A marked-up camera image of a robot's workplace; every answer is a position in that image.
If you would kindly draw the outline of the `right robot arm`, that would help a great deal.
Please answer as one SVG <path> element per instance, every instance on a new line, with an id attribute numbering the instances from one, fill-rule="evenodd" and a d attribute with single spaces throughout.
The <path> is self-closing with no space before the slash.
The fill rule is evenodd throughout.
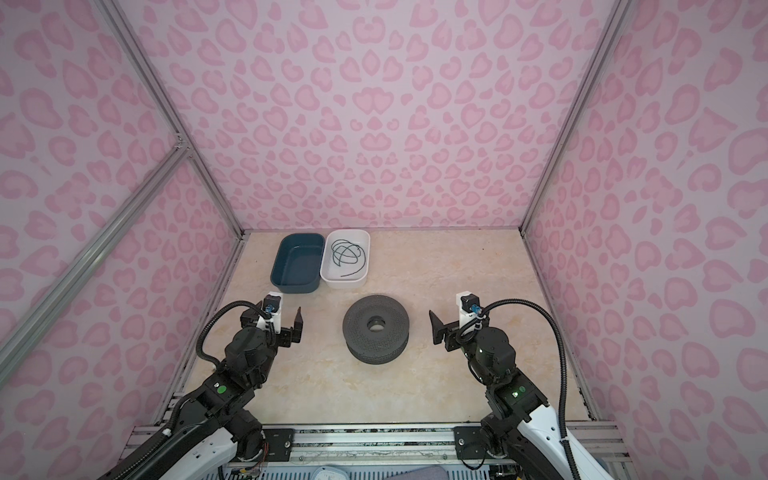
<path id="1" fill-rule="evenodd" d="M 610 473 L 565 425 L 545 394 L 517 366 L 506 332 L 482 320 L 450 324 L 429 313 L 433 343 L 461 350 L 485 387 L 491 413 L 481 422 L 486 451 L 516 463 L 530 479 L 609 479 Z"/>

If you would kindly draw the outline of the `dark grey spool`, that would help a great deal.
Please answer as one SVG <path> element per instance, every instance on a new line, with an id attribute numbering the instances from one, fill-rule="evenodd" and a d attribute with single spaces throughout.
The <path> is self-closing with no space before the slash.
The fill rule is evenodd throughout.
<path id="1" fill-rule="evenodd" d="M 343 318 L 342 332 L 349 352 L 357 360 L 383 365 L 406 349 L 410 319 L 396 299 L 370 295 L 350 306 Z"/>

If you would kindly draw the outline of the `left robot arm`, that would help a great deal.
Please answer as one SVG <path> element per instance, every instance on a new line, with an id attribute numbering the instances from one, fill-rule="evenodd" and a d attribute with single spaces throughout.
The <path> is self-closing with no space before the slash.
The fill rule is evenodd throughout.
<path id="1" fill-rule="evenodd" d="M 269 455 L 263 425 L 246 409 L 267 381 L 278 350 L 301 341 L 304 320 L 298 310 L 291 327 L 280 327 L 281 297 L 233 301 L 203 326 L 196 356 L 213 373 L 183 395 L 170 417 L 136 450 L 102 475 L 104 479 L 161 479 L 174 472 L 195 479 L 222 473 L 232 460 L 261 463 Z M 243 307 L 241 327 L 225 347 L 222 360 L 204 351 L 205 340 L 229 311 Z"/>

